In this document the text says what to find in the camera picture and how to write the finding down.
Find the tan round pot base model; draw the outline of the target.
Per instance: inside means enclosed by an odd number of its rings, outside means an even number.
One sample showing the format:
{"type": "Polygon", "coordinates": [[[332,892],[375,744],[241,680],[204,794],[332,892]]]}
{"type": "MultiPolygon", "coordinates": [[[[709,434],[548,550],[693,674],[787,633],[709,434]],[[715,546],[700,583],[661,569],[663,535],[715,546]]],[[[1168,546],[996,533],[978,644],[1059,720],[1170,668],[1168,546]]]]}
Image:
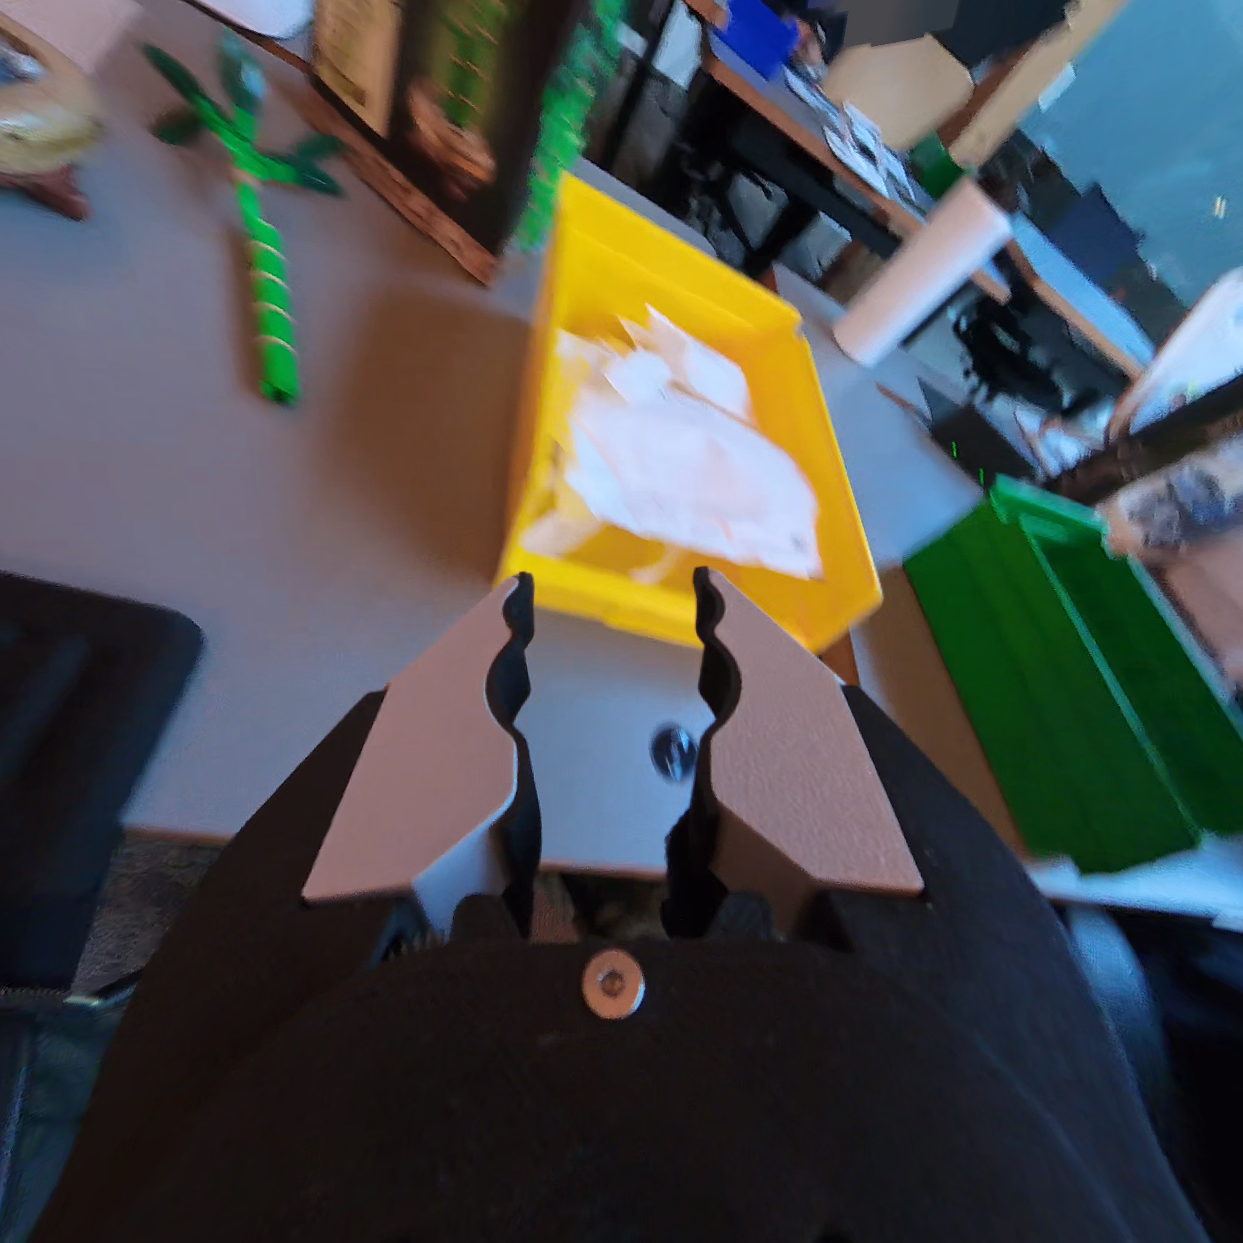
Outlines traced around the tan round pot base model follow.
{"type": "Polygon", "coordinates": [[[36,32],[3,17],[3,191],[84,223],[79,167],[104,132],[90,77],[36,32]]]}

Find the blue plastic bin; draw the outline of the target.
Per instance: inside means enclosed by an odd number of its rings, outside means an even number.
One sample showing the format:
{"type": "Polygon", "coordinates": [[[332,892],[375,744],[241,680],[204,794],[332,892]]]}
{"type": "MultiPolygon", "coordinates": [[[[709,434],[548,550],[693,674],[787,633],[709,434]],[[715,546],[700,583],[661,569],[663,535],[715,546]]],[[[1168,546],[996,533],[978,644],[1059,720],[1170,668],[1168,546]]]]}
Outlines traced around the blue plastic bin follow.
{"type": "Polygon", "coordinates": [[[789,3],[728,3],[722,43],[765,82],[774,82],[800,45],[789,3]]]}

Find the green plastic bin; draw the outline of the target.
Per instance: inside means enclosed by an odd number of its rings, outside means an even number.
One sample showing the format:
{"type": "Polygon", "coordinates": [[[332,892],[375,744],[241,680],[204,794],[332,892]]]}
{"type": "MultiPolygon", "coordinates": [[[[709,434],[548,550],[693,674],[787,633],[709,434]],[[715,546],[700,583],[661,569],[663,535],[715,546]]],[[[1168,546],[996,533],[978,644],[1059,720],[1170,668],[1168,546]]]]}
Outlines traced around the green plastic bin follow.
{"type": "Polygon", "coordinates": [[[1242,837],[1242,709],[1096,511],[1002,476],[905,572],[1033,855],[1101,876],[1242,837]]]}

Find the crumpled white paper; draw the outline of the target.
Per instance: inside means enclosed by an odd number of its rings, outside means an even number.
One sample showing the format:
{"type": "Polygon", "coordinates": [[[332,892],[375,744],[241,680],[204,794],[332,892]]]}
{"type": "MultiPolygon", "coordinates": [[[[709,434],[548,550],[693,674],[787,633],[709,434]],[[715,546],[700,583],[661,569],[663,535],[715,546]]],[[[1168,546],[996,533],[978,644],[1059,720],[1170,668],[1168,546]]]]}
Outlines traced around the crumpled white paper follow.
{"type": "Polygon", "coordinates": [[[793,580],[824,578],[817,495],[767,439],[744,371],[656,308],[613,337],[560,330],[571,382],[554,435],[552,504],[524,552],[567,559],[615,532],[793,580]]]}

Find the green sprig with leaves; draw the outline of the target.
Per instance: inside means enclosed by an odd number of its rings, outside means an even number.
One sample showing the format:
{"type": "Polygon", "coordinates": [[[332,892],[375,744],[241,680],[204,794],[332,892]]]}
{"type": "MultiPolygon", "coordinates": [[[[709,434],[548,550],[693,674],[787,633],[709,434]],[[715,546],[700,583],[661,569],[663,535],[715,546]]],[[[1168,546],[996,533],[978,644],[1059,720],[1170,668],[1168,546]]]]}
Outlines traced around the green sprig with leaves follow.
{"type": "Polygon", "coordinates": [[[167,147],[191,149],[210,136],[227,152],[245,243],[260,393],[276,406],[293,406],[302,397],[302,374],[288,254],[284,236],[264,210],[262,191],[284,186],[343,197],[345,189],[325,164],[343,154],[345,143],[332,134],[310,134],[289,151],[262,149],[269,78],[232,30],[223,34],[217,54],[225,102],[164,49],[145,43],[143,58],[180,99],[180,108],[154,123],[154,138],[167,147]]]}

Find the wooden edged background table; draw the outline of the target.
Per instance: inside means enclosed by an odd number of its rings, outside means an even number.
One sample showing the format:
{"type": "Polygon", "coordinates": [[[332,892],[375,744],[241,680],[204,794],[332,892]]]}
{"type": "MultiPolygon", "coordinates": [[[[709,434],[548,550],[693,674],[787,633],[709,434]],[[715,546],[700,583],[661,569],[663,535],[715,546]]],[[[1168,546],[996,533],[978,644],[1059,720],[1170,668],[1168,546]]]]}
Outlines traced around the wooden edged background table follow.
{"type": "MultiPolygon", "coordinates": [[[[785,78],[765,82],[720,38],[724,10],[702,17],[702,69],[707,78],[737,101],[748,121],[746,130],[774,134],[774,143],[750,138],[754,149],[774,151],[780,162],[794,165],[796,186],[813,189],[828,202],[820,212],[843,225],[880,258],[892,258],[902,241],[918,236],[931,208],[909,208],[891,199],[846,164],[826,141],[826,119],[791,90],[785,78]]],[[[1138,380],[1155,347],[1133,317],[1098,287],[1037,226],[1018,221],[1015,241],[1005,247],[1011,263],[1035,295],[1074,328],[1111,367],[1138,380]]]]}

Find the yellow plastic bin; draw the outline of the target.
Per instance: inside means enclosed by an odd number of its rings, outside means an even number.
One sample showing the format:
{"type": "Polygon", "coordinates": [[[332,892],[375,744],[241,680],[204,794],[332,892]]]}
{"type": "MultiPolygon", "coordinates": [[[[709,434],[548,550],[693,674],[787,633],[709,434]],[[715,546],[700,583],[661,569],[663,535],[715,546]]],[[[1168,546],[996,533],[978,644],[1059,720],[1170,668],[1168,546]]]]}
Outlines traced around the yellow plastic bin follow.
{"type": "Polygon", "coordinates": [[[495,582],[528,572],[547,609],[693,646],[696,569],[722,570],[815,652],[881,604],[880,572],[798,310],[587,182],[565,178],[521,389],[495,582]],[[744,371],[761,434],[796,461],[817,495],[822,580],[696,554],[665,561],[658,545],[615,532],[567,559],[523,550],[521,537],[552,504],[554,435],[571,404],[571,382],[554,358],[556,334],[613,337],[621,321],[643,324],[650,306],[744,371]]]}

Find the white paper roll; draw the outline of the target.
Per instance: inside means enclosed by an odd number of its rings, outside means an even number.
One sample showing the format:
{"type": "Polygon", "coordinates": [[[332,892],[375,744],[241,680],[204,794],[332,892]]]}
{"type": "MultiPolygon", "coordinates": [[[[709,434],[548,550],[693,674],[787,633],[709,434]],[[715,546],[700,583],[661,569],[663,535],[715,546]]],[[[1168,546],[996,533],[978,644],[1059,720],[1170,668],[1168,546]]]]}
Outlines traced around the white paper roll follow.
{"type": "Polygon", "coordinates": [[[987,271],[1011,239],[1011,215],[976,180],[959,180],[835,321],[835,345],[854,363],[878,367],[987,271]]]}

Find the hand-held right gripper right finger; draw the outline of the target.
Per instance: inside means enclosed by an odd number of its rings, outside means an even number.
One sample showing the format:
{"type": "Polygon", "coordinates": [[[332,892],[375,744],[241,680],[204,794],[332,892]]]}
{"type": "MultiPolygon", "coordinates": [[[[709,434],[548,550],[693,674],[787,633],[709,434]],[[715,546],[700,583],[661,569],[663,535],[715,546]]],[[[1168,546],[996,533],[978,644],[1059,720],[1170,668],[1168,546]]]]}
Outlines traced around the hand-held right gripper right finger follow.
{"type": "Polygon", "coordinates": [[[665,931],[706,937],[737,894],[763,900],[781,937],[824,894],[922,898],[841,680],[722,572],[698,569],[693,585],[711,724],[667,841],[665,931]]]}

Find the black toy set box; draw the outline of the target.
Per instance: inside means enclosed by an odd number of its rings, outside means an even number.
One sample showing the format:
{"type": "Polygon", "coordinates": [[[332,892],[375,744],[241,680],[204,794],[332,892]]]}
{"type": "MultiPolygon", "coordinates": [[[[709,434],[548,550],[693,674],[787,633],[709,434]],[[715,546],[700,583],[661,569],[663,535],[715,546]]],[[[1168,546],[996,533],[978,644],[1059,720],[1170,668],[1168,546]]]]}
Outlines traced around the black toy set box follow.
{"type": "Polygon", "coordinates": [[[215,102],[149,49],[184,99],[158,138],[217,138],[251,186],[343,195],[328,162],[352,164],[391,208],[474,280],[508,250],[537,252],[560,182],[582,164],[617,77],[628,3],[319,3],[310,60],[313,134],[265,149],[267,78],[251,41],[227,32],[215,102]]]}

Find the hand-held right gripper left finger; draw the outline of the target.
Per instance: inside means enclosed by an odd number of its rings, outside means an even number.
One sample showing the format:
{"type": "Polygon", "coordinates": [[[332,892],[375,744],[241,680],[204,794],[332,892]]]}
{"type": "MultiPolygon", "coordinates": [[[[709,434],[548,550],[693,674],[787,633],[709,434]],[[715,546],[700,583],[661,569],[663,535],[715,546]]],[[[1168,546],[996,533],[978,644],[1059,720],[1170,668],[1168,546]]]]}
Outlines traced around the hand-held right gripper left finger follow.
{"type": "Polygon", "coordinates": [[[445,935],[463,900],[495,896],[532,933],[543,826],[519,717],[534,635],[535,582],[521,572],[389,683],[306,905],[408,900],[445,935]]]}

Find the grey desk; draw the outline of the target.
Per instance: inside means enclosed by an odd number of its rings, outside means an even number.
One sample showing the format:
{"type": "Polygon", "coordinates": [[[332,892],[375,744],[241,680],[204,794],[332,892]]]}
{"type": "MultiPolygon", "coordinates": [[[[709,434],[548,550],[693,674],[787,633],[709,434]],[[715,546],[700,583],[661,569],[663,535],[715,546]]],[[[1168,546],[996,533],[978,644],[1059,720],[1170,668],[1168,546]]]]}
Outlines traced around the grey desk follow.
{"type": "MultiPolygon", "coordinates": [[[[221,27],[143,3],[95,86],[106,136],[69,223],[3,195],[3,569],[191,617],[197,681],[129,807],[160,833],[230,837],[367,693],[491,591],[510,437],[541,276],[467,278],[349,169],[345,199],[267,191],[295,284],[297,410],[254,385],[247,265],[215,143],[164,147],[173,93],[151,41],[215,84],[221,27]]],[[[883,570],[981,493],[880,393],[920,402],[830,337],[839,308],[780,271],[800,310],[883,570]]],[[[650,761],[663,724],[696,739],[700,648],[547,613],[521,713],[545,863],[663,870],[689,783],[650,761]]]]}

